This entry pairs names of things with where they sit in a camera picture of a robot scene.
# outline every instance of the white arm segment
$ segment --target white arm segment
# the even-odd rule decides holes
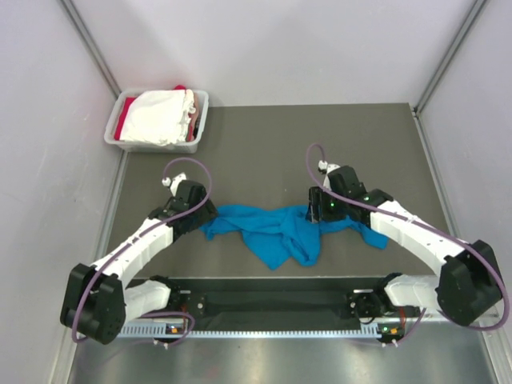
[[[391,280],[384,291],[391,304],[399,306],[419,306],[440,310],[438,294],[435,289],[439,285],[438,276],[401,275]]]
[[[158,252],[167,248],[173,243],[173,228],[165,224],[153,229],[151,232],[140,238],[142,231],[150,226],[159,223],[157,218],[146,219],[142,226],[133,235],[128,237],[115,250],[110,252],[104,258],[96,261],[93,265],[96,270],[106,263],[118,250],[126,244],[131,246],[116,258],[104,271],[106,275],[116,274],[122,281],[123,289],[126,289],[128,283]]]
[[[124,292],[126,304],[126,322],[130,322],[152,310],[167,306],[170,288],[160,282],[147,280],[140,286],[128,288]]]
[[[405,210],[397,201],[384,202],[378,208],[400,214],[411,221],[426,224],[423,220]],[[372,230],[384,234],[420,258],[438,277],[441,274],[442,265],[445,264],[444,257],[457,256],[464,250],[451,240],[424,230],[412,222],[404,222],[386,214],[372,212],[370,214],[370,226]]]

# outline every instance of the blue cloth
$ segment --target blue cloth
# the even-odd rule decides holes
[[[221,206],[218,217],[201,227],[208,240],[216,234],[242,232],[243,241],[272,270],[290,256],[302,266],[312,266],[320,254],[320,236],[352,228],[365,242],[386,248],[387,237],[372,231],[348,216],[340,222],[313,224],[306,220],[307,206],[262,210],[251,206]]]

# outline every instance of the gray wall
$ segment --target gray wall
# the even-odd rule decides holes
[[[493,0],[422,119],[461,235],[490,242],[512,291],[512,2]],[[506,326],[512,341],[512,321]]]
[[[0,372],[45,382],[63,289],[92,261],[119,151],[102,141],[114,97],[55,0],[2,2]]]
[[[473,0],[74,0],[121,88],[214,105],[415,104]]]

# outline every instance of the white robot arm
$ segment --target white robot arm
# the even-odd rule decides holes
[[[130,281],[161,250],[215,218],[217,210],[208,200],[195,212],[171,221],[176,214],[199,204],[206,196],[206,189],[197,182],[186,180],[184,174],[172,181],[166,179],[163,184],[172,194],[164,207],[151,212],[141,227],[110,254],[90,266],[78,264],[72,269],[62,305],[61,324],[72,327],[86,286],[107,263],[88,293],[78,320],[79,333],[107,344],[116,338],[126,322],[167,308],[173,293],[171,281],[154,277],[139,286],[128,287]]]
[[[318,170],[326,176],[323,186],[328,190],[406,220],[340,201],[320,187],[310,188],[309,220],[335,221],[349,215],[406,248],[434,273],[425,277],[392,274],[384,279],[377,288],[383,308],[389,312],[402,306],[442,310],[457,324],[468,326],[502,298],[496,281],[465,248],[416,225],[419,222],[431,228],[388,194],[381,190],[367,192],[352,167],[320,161]],[[499,274],[494,252],[488,244],[478,240],[470,246]]]

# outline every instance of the dark work surface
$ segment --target dark work surface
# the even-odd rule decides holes
[[[246,204],[272,210],[307,204],[313,185],[305,167],[306,148],[319,142],[327,160],[351,165],[366,188],[393,195],[409,211],[446,230],[446,222],[407,104],[352,106],[251,106],[211,108],[198,152],[210,169],[216,206]],[[152,209],[165,203],[162,170],[172,154],[130,154],[109,251],[132,234]],[[206,183],[202,171],[185,171]],[[207,241],[200,231],[178,240],[140,273],[174,277],[383,276],[430,270],[396,244],[377,250],[359,233],[345,230],[322,238],[315,266],[290,259],[269,270],[244,245],[239,233]]]

